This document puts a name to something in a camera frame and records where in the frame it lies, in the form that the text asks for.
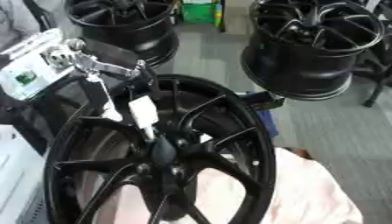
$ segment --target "rim lip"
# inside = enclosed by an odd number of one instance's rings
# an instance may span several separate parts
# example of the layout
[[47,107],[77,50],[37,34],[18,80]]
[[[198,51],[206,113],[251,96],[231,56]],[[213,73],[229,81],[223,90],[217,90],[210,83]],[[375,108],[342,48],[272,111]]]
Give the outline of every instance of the rim lip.
[[330,3],[330,4],[326,4],[321,6],[321,8],[319,9],[319,14],[318,14],[318,19],[322,18],[322,16],[330,10],[334,10],[337,9],[339,7],[348,7],[350,9],[353,9],[354,11],[358,11],[358,14],[362,14],[362,15],[367,15],[369,18],[369,21],[372,25],[374,25],[375,28],[375,37],[372,41],[370,41],[369,43],[365,44],[365,45],[361,45],[361,46],[356,46],[353,48],[347,48],[347,49],[323,49],[323,48],[315,48],[312,47],[310,45],[299,45],[287,40],[284,40],[282,38],[277,38],[274,35],[272,35],[271,33],[269,33],[268,31],[266,31],[265,29],[262,29],[258,23],[257,23],[257,15],[256,15],[256,9],[261,5],[261,4],[265,4],[267,2],[273,2],[273,0],[264,0],[264,1],[255,1],[253,2],[250,7],[249,7],[249,15],[250,15],[250,20],[252,22],[252,25],[255,27],[255,29],[262,33],[267,35],[272,41],[276,41],[279,44],[285,44],[288,45],[289,47],[300,47],[303,48],[305,50],[308,51],[314,51],[314,52],[319,52],[319,53],[353,53],[353,52],[361,52],[364,49],[369,48],[370,46],[374,46],[375,44],[377,44],[384,36],[384,32],[385,32],[385,27],[382,24],[382,22],[370,11],[364,9],[362,6],[360,6],[357,3],[349,3],[349,2],[338,2],[338,3]]
[[140,20],[136,21],[130,24],[113,24],[113,25],[105,25],[105,24],[90,24],[87,22],[83,22],[79,20],[77,17],[75,17],[71,13],[71,8],[75,0],[66,0],[64,4],[64,8],[66,11],[66,15],[68,18],[75,23],[76,25],[79,26],[86,26],[86,27],[91,27],[91,28],[102,28],[102,29],[115,29],[115,28],[133,28],[133,30],[139,30],[139,29],[144,29],[151,27],[155,24],[160,23],[161,21],[165,20],[168,18],[172,12],[172,9],[174,7],[173,4],[168,4],[168,3],[150,3],[150,4],[155,4],[155,5],[162,5],[162,6],[167,6],[166,10],[162,11],[161,13],[157,14],[155,17],[151,17],[148,20]]
[[308,101],[308,102],[316,102],[316,101],[324,101],[331,99],[333,97],[336,97],[338,95],[343,94],[348,90],[351,86],[351,82],[353,80],[353,75],[350,73],[349,76],[347,77],[347,80],[343,83],[343,85],[337,89],[334,89],[333,91],[329,91],[323,94],[302,94],[302,93],[293,93],[289,91],[281,91],[278,89],[270,88],[268,85],[266,85],[266,79],[263,79],[262,77],[258,77],[255,75],[255,73],[252,72],[250,67],[248,66],[248,63],[246,62],[246,54],[248,53],[248,48],[246,47],[241,54],[241,66],[245,72],[245,74],[258,86],[265,88],[267,91],[274,93],[276,95],[281,95],[282,97],[287,97],[293,100],[299,100],[299,101]]
[[[258,135],[258,144],[262,146],[262,149],[260,150],[255,150],[256,153],[259,154],[259,158],[262,158],[263,161],[262,163],[265,164],[265,166],[262,167],[262,169],[259,169],[258,172],[258,177],[257,181],[262,181],[263,187],[262,187],[262,192],[260,192],[259,200],[254,202],[256,203],[255,205],[259,208],[259,214],[265,215],[267,212],[267,209],[270,205],[271,199],[272,199],[272,194],[274,192],[274,186],[275,186],[275,181],[276,181],[276,160],[275,160],[275,150],[273,147],[273,144],[271,142],[270,136],[264,127],[264,125],[261,123],[261,121],[258,119],[256,116],[256,113],[250,108],[250,106],[246,105],[244,101],[242,101],[238,95],[233,93],[232,91],[228,90],[227,88],[212,83],[210,80],[204,80],[200,78],[193,78],[185,75],[178,75],[178,74],[167,74],[167,75],[160,75],[159,80],[160,81],[170,81],[170,80],[185,80],[189,82],[201,82],[202,85],[206,85],[208,88],[215,88],[219,89],[220,93],[223,93],[227,95],[227,98],[230,99],[230,101],[233,101],[234,105],[236,106],[236,109],[239,109],[243,114],[244,114],[244,120],[248,120],[249,123],[252,123],[259,131],[257,131]],[[119,89],[123,89],[125,85],[120,84],[119,86],[115,87],[111,91],[112,93],[118,91],[117,93],[121,93],[122,91]],[[77,122],[76,118],[79,116],[84,116],[87,114],[90,114],[92,112],[91,108],[89,108],[88,104],[85,104],[82,108],[80,108],[76,113],[74,113],[71,118],[68,120],[68,123],[63,126],[61,129],[61,132],[58,134],[58,137],[56,137],[54,143],[52,144],[51,150],[48,154],[47,161],[45,164],[45,170],[44,170],[44,199],[45,199],[45,205],[47,206],[47,214],[50,223],[53,224],[69,224],[67,222],[67,216],[65,215],[65,210],[60,210],[59,207],[56,207],[55,205],[59,203],[59,194],[55,192],[53,189],[53,176],[56,175],[56,172],[53,167],[53,163],[58,161],[58,157],[60,156],[59,153],[64,152],[64,146],[62,145],[66,142],[69,142],[72,135],[68,135],[70,133],[75,133],[75,124]],[[255,217],[247,217],[250,221],[252,221],[252,218],[254,219]]]

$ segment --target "wheel rim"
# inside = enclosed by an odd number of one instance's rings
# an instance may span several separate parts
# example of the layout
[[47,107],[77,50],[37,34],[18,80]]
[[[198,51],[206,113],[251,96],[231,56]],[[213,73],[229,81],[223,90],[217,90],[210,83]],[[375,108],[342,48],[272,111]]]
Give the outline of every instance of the wheel rim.
[[255,28],[275,41],[319,53],[349,54],[375,45],[381,22],[356,3],[265,0],[251,6]]
[[[238,179],[246,189],[247,195],[230,223],[258,223],[261,220],[270,203],[275,181],[274,152],[265,128],[257,121],[249,107],[244,105],[236,95],[210,81],[166,75],[160,76],[159,84],[164,92],[157,102],[161,117],[157,128],[164,130],[165,136],[173,143],[172,145],[178,142],[179,137],[185,142],[175,146],[174,159],[169,164],[157,161],[154,154],[159,154],[161,150],[155,150],[157,149],[157,147],[154,148],[155,146],[150,146],[146,150],[147,145],[143,143],[140,133],[130,126],[93,117],[77,119],[77,116],[94,114],[84,108],[84,111],[70,120],[70,123],[63,129],[48,156],[45,167],[45,202],[48,205],[52,223],[91,223],[96,210],[109,196],[108,193],[112,193],[108,190],[112,189],[112,186],[122,185],[138,185],[143,196],[150,195],[147,198],[144,197],[147,207],[150,211],[152,210],[151,217],[155,217],[150,218],[150,223],[158,223],[158,218],[162,217],[167,220],[178,218],[167,217],[171,216],[170,212],[159,211],[158,208],[164,202],[168,202],[169,207],[176,205],[185,208],[181,212],[191,215],[198,223],[209,223],[193,205],[192,191],[184,190],[185,186],[188,186],[186,183],[192,183],[197,175],[208,167]],[[127,94],[116,97],[117,107],[121,108],[122,103],[127,101],[126,98]],[[137,155],[133,151],[130,153],[131,156],[113,158],[105,162],[73,161],[72,158],[74,159],[75,155],[69,147],[73,146],[74,149],[85,147],[86,141],[83,143],[80,140],[91,136],[93,132],[90,130],[88,133],[86,129],[91,126],[100,126],[115,130],[123,136],[127,135],[119,142],[126,142],[127,140],[124,139],[128,139],[138,149],[143,149],[138,150],[141,154]],[[197,138],[199,132],[207,133],[213,139],[200,143]],[[229,163],[223,158],[220,154],[222,150],[238,158],[236,164]],[[235,153],[236,150],[243,153],[242,159],[244,160],[242,161],[245,161],[244,164],[248,167],[249,174],[243,171],[244,166],[240,164],[241,156]],[[257,160],[259,165],[252,165],[253,160]],[[148,165],[147,175],[137,172],[138,169],[142,169],[140,165]],[[172,168],[173,165],[181,167],[180,177],[167,172],[167,168]],[[74,192],[76,181],[74,174],[80,171],[81,167],[83,171],[111,173],[111,176],[108,176],[111,178],[106,178],[104,182],[107,188],[101,185],[83,211],[76,197],[64,190]],[[147,193],[146,183],[149,183],[148,186],[162,186],[160,179],[173,177],[176,179],[174,190],[160,187],[160,190],[153,194]]]

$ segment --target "white plastic part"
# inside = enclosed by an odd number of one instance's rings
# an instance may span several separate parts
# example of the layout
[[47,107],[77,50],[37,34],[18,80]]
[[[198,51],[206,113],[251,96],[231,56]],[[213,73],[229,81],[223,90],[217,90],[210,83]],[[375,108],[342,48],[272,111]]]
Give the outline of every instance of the white plastic part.
[[139,129],[144,130],[145,135],[154,139],[152,124],[159,121],[157,107],[151,98],[146,95],[129,102],[129,110]]

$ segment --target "wheel spoke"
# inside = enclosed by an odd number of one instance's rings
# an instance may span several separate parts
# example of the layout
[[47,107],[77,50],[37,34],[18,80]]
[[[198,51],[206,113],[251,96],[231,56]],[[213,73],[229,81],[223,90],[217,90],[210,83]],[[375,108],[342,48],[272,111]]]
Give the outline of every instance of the wheel spoke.
[[238,140],[245,139],[245,137],[248,137],[249,134],[251,133],[256,133],[257,128],[252,127],[248,128],[242,131],[235,132],[234,134],[224,136],[222,138],[218,138],[214,140],[214,148],[216,151],[222,151],[224,148],[228,147],[228,145],[233,144],[237,142]]
[[107,14],[109,12],[109,9],[99,9],[94,12],[88,13],[87,15],[84,15],[80,18],[80,21],[90,23],[97,18],[101,18],[103,15]]
[[212,107],[213,105],[220,103],[225,99],[226,96],[223,94],[213,98],[211,101],[207,101],[199,105],[198,107],[191,109],[179,121],[178,129],[188,131],[188,132],[191,131],[194,120],[196,120],[200,115],[202,115],[204,111],[206,111],[209,107]]
[[322,45],[321,39],[323,38],[323,36],[324,36],[324,34],[325,34],[325,31],[326,31],[326,30],[324,30],[324,29],[320,29],[320,30],[317,32],[316,36],[314,37],[314,40],[313,40],[312,43],[311,43],[311,46],[320,47],[320,45]]
[[300,26],[301,23],[300,23],[298,20],[293,19],[293,20],[289,21],[288,23],[286,23],[281,29],[279,29],[279,30],[275,33],[275,36],[276,36],[276,37],[280,37],[280,36],[281,36],[282,34],[284,34],[288,29],[290,29],[293,25]]
[[339,31],[335,31],[334,29],[326,27],[326,26],[323,26],[323,29],[326,32],[331,33],[333,36],[335,36],[335,37],[337,37],[337,38],[339,38],[339,39],[341,39],[343,41],[346,41],[347,43],[351,44],[352,46],[358,46],[353,40],[351,40],[350,38],[346,37],[343,33],[339,32]]
[[82,116],[79,118],[84,125],[90,127],[102,127],[104,129],[116,130],[122,133],[131,142],[134,141],[135,134],[138,133],[133,126],[129,126],[120,122],[115,122],[110,119],[93,117],[93,116]]
[[76,172],[92,171],[92,172],[114,172],[125,165],[130,164],[129,158],[117,158],[110,160],[74,160],[58,162],[54,167],[68,175]]
[[173,88],[173,112],[174,115],[177,115],[179,113],[179,81],[174,80],[172,82],[172,88]]
[[164,196],[157,209],[151,214],[148,224],[159,224],[165,212],[168,196]]
[[238,140],[248,139],[249,135],[252,133],[256,133],[256,131],[257,128],[252,127],[217,139],[213,138],[204,143],[195,144],[185,151],[185,155],[191,157],[193,154],[201,152],[221,152],[230,144],[234,144]]
[[172,196],[179,207],[189,214],[199,224],[210,224],[211,222],[204,214],[188,199],[185,193],[176,193]]
[[121,186],[121,182],[135,170],[133,164],[127,165],[106,178],[101,184],[93,198],[87,203],[75,224],[91,223],[95,212],[101,205]]
[[186,183],[191,182],[202,170],[214,168],[240,181],[250,194],[258,194],[262,190],[262,186],[259,183],[218,153],[196,154],[190,157],[188,162],[193,168],[193,174],[186,180]]

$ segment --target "white cloth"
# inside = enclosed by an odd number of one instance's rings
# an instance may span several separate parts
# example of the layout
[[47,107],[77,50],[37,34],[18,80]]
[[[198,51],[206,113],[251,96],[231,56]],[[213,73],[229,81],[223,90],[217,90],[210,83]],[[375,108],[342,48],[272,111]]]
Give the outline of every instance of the white cloth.
[[[276,167],[276,188],[262,224],[362,223],[360,210],[320,163],[276,148]],[[147,223],[149,213],[138,194],[133,186],[122,189],[115,224]],[[244,195],[237,180],[219,171],[199,175],[196,206],[213,224],[228,223]],[[186,216],[171,223],[195,222]]]

